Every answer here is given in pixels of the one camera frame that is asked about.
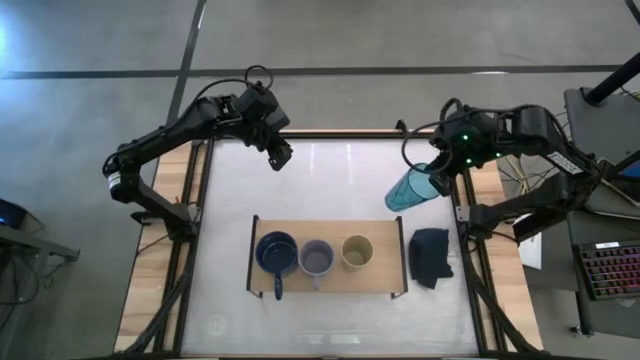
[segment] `wooden tray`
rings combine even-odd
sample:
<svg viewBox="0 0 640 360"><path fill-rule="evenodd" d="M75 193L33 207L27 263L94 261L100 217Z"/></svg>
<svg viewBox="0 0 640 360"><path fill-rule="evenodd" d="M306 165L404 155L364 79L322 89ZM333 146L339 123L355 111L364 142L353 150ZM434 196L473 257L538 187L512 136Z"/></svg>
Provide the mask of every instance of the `wooden tray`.
<svg viewBox="0 0 640 360"><path fill-rule="evenodd" d="M263 292L273 292L273 275L258 266L255 245L272 231L283 231L291 235L296 240L298 249L313 239L322 239L331 244L335 262L331 272L321 280L319 292L391 293L391 297L396 298L408 291L400 216L395 221L300 221L260 220L254 215L247 291L258 297L262 297ZM351 235L365 236L374 248L371 262L356 272L347 272L340 256L342 242ZM300 267L287 274L283 283L285 293L314 291L311 277Z"/></svg>

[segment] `beige mug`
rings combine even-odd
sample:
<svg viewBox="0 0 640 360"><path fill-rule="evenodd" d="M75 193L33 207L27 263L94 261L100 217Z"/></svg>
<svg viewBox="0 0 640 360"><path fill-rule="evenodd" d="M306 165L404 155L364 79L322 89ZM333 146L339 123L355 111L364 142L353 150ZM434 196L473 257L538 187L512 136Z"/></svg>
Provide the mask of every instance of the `beige mug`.
<svg viewBox="0 0 640 360"><path fill-rule="evenodd" d="M342 265L344 265L345 270L350 272L358 271L371 262L373 245L366 237L353 235L342 243L340 254L342 255Z"/></svg>

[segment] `mug handle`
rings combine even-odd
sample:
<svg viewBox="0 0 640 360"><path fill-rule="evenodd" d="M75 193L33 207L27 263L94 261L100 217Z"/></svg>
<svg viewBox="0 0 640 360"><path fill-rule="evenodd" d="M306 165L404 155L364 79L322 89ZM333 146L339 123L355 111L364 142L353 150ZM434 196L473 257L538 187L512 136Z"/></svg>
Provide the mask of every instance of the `mug handle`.
<svg viewBox="0 0 640 360"><path fill-rule="evenodd" d="M313 290L318 291L320 289L320 279L322 279L321 276L313 277Z"/></svg>
<svg viewBox="0 0 640 360"><path fill-rule="evenodd" d="M280 273L276 274L276 279L273 287L276 293L276 300L282 300L282 276L280 275Z"/></svg>

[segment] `mug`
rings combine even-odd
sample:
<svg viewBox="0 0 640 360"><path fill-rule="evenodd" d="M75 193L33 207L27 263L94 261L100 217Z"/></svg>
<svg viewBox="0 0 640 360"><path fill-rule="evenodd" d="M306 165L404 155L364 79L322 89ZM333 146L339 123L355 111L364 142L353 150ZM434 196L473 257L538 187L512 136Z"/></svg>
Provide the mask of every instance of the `mug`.
<svg viewBox="0 0 640 360"><path fill-rule="evenodd" d="M298 264L302 271L313 278L313 288L320 288L320 279L327 275L333 267L333 249L328 242L311 240L304 244L298 256Z"/></svg>
<svg viewBox="0 0 640 360"><path fill-rule="evenodd" d="M291 235L274 231L263 236L256 247L256 261L265 272L275 276L274 292L276 300L282 300L284 286L282 276L298 266L298 246Z"/></svg>
<svg viewBox="0 0 640 360"><path fill-rule="evenodd" d="M348 237L341 248L342 264L347 271L358 271L373 258L373 244L361 235Z"/></svg>

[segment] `white table surface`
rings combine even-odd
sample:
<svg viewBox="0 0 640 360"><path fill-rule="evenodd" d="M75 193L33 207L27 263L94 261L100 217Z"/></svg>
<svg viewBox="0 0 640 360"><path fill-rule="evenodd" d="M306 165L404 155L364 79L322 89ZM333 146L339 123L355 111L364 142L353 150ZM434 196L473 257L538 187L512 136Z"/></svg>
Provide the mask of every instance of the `white table surface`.
<svg viewBox="0 0 640 360"><path fill-rule="evenodd" d="M401 213L384 204L385 194L408 169L400 156L401 141L289 142L293 158L280 172L272 171L267 154L254 148L236 141L215 146L183 353L477 353L451 199L438 197ZM412 141L408 153L416 162L437 154L426 140ZM357 293L285 293L279 302L265 293L260 300L246 291L254 214L290 220L393 220L401 215L405 247L415 230L449 229L448 262L455 276L439 279L435 290L409 278L409 292L396 300L389 294Z"/></svg>

